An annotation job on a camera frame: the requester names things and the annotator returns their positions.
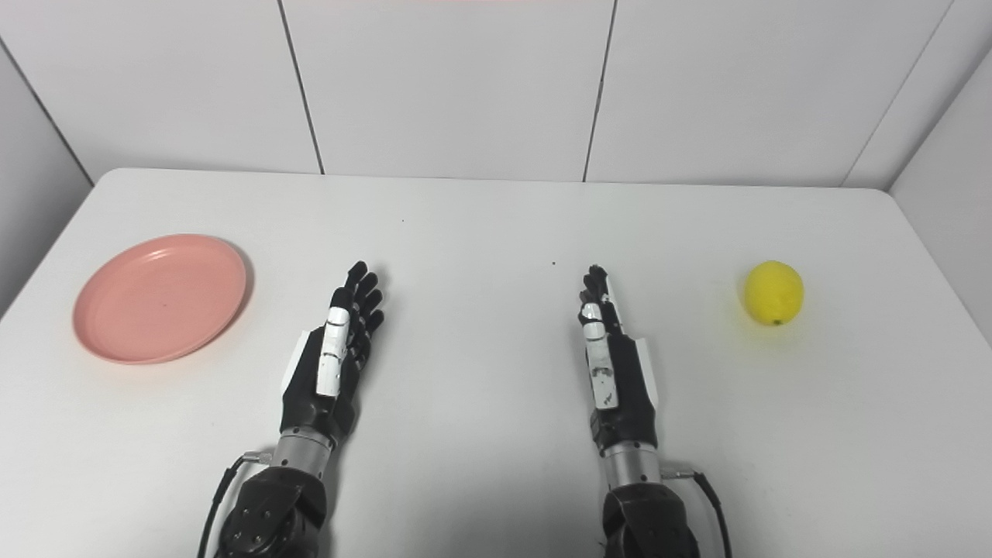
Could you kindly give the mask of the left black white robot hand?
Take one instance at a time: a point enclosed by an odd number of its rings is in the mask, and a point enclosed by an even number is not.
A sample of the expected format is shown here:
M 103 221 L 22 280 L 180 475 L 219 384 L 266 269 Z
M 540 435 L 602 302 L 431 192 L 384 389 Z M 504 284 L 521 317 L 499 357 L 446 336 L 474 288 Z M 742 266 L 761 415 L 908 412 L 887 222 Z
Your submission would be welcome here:
M 284 389 L 280 434 L 316 434 L 332 447 L 351 434 L 372 336 L 385 321 L 378 283 L 377 275 L 358 261 L 334 290 L 325 322 L 305 335 Z

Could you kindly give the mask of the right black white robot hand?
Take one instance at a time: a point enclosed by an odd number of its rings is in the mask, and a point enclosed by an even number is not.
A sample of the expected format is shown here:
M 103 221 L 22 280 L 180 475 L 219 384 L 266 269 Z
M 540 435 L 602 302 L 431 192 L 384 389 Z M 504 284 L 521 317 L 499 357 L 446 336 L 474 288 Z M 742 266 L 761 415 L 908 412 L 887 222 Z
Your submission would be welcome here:
M 591 435 L 600 452 L 620 443 L 658 447 L 656 406 L 646 381 L 644 354 L 627 335 L 608 272 L 591 265 L 582 277 L 580 321 L 593 410 Z

